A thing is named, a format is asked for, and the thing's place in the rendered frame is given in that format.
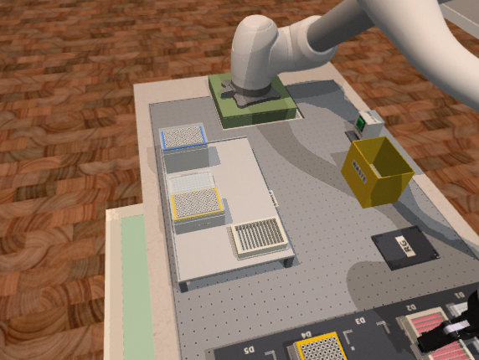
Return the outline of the cream trough reservoir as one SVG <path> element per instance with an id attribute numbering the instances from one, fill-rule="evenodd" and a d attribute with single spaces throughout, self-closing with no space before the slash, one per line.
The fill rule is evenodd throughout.
<path id="1" fill-rule="evenodd" d="M 238 261 L 288 250 L 278 215 L 232 224 L 230 234 Z"/>

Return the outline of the dark grey square pad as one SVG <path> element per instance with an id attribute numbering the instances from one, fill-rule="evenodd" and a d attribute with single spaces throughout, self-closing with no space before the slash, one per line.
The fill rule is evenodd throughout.
<path id="1" fill-rule="evenodd" d="M 391 270 L 440 258 L 418 225 L 371 236 Z"/>

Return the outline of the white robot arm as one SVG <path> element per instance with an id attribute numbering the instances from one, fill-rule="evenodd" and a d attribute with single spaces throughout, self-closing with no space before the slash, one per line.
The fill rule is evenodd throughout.
<path id="1" fill-rule="evenodd" d="M 439 4 L 449 1 L 344 0 L 283 28 L 248 16 L 235 31 L 231 80 L 222 81 L 221 97 L 232 97 L 240 109 L 279 100 L 271 78 L 325 65 L 340 43 L 376 25 L 427 80 L 479 112 L 479 59 L 448 29 Z"/>

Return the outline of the yellow tip rack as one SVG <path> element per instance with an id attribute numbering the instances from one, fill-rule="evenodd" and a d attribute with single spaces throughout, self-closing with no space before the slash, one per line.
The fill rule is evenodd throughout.
<path id="1" fill-rule="evenodd" d="M 336 332 L 295 342 L 293 360 L 347 360 Z"/>

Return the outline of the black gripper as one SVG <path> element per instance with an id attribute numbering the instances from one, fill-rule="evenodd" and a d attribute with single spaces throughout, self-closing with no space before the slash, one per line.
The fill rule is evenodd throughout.
<path id="1" fill-rule="evenodd" d="M 443 321 L 439 326 L 416 338 L 417 342 L 410 345 L 417 360 L 429 356 L 437 349 L 450 343 L 462 340 L 468 345 L 479 340 L 479 300 L 477 290 L 468 298 L 467 309 L 459 316 Z M 469 335 L 468 335 L 469 334 Z"/>

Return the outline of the white flat shelf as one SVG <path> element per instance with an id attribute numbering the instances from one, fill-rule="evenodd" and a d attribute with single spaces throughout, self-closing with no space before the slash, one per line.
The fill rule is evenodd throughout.
<path id="1" fill-rule="evenodd" d="M 247 136 L 208 141 L 209 167 L 167 174 L 162 149 L 162 171 L 167 207 L 173 238 L 173 250 L 181 293 L 188 292 L 187 281 L 212 275 L 284 260 L 285 268 L 292 266 L 295 254 L 288 240 L 288 250 L 237 259 L 230 225 L 277 216 L 278 203 L 272 190 L 268 191 Z M 169 200 L 168 177 L 209 170 L 214 184 L 219 185 L 225 208 L 225 225 L 176 234 Z"/>

